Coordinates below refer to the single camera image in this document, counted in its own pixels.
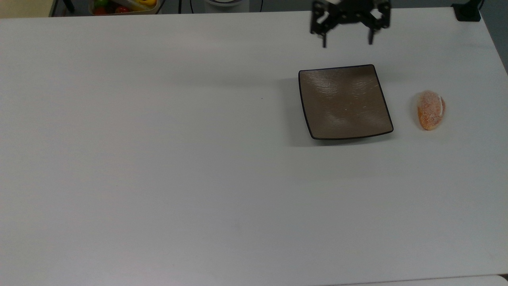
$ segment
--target yellow pepper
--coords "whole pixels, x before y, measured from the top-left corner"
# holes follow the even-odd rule
[[[138,0],[138,3],[146,6],[154,6],[157,4],[157,0]]]

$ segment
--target sugar-coated bread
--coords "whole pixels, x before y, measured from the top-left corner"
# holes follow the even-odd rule
[[[425,130],[435,129],[443,120],[446,105],[441,96],[424,91],[418,97],[418,119]]]

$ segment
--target white appliance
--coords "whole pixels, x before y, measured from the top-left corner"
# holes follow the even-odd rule
[[[249,0],[204,0],[205,13],[249,12]]]

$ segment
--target brown plate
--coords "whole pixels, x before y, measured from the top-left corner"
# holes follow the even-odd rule
[[[362,138],[393,131],[374,65],[304,70],[298,81],[312,138]]]

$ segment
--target floor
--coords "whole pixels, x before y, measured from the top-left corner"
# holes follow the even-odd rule
[[[72,0],[76,11],[74,14],[65,10],[62,0],[56,0],[54,16],[91,16],[88,11],[88,2],[92,0]],[[165,1],[160,14],[178,13],[178,1]],[[182,13],[191,13],[192,1],[195,13],[204,12],[202,0],[183,0]],[[392,0],[394,8],[417,8],[417,7],[449,7],[453,3],[465,3],[466,0]],[[309,10],[312,0],[250,0],[250,10],[259,11],[262,5],[263,12],[274,11],[305,11]],[[490,35],[497,48],[508,73],[508,1],[485,0],[482,8],[482,16],[489,29]]]

